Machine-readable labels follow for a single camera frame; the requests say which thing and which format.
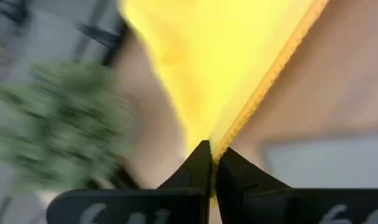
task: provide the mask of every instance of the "yellow cloth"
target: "yellow cloth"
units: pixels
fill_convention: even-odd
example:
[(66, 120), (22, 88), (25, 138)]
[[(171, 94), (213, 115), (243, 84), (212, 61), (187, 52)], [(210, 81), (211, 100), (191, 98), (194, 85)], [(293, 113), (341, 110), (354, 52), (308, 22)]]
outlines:
[(328, 0), (123, 0), (185, 132), (218, 160)]

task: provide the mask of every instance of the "blurry foliage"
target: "blurry foliage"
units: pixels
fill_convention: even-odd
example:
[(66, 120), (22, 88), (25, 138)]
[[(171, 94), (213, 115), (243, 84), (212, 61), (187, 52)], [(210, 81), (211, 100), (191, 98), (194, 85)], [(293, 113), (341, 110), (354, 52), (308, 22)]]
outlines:
[(124, 152), (110, 69), (58, 62), (30, 74), (30, 83), (0, 86), (0, 160), (14, 168), (14, 185), (70, 189), (109, 177)]

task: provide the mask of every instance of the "beige surface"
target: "beige surface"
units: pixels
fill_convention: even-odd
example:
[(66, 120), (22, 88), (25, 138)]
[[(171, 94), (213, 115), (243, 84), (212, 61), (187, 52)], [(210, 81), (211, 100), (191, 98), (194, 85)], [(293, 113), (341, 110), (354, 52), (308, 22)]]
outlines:
[(263, 139), (378, 129), (378, 0), (334, 0), (233, 148), (260, 164)]
[[(142, 186), (156, 187), (182, 163), (179, 128), (137, 41), (116, 64), (140, 121), (126, 165)], [(378, 129), (378, 0), (333, 0), (233, 148), (261, 164), (265, 139), (369, 129)]]

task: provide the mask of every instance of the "green plant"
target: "green plant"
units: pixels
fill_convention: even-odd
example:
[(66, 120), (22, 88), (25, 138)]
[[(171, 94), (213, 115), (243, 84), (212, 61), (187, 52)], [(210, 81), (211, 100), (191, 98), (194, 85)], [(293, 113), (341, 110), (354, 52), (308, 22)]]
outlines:
[(16, 171), (14, 185), (69, 189), (109, 177), (125, 150), (110, 69), (58, 62), (30, 74), (0, 86), (0, 160)]

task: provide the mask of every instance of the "yellow microfiber towel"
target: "yellow microfiber towel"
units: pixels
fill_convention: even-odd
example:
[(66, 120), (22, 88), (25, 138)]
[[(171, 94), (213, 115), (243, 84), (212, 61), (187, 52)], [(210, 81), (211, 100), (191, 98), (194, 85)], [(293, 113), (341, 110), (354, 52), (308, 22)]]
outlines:
[(122, 0), (184, 128), (214, 162), (259, 105), (328, 0)]

